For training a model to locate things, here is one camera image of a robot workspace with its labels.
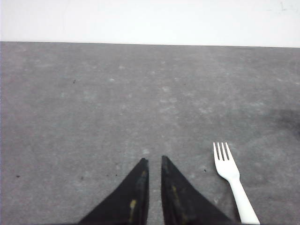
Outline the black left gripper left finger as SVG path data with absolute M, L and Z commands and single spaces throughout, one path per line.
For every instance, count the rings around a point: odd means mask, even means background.
M 119 186 L 78 224 L 145 225 L 149 198 L 149 163 L 141 158 Z

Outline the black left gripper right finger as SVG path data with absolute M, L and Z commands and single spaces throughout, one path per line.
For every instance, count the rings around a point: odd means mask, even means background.
M 161 200 L 166 225 L 232 225 L 198 192 L 167 156 L 162 156 Z

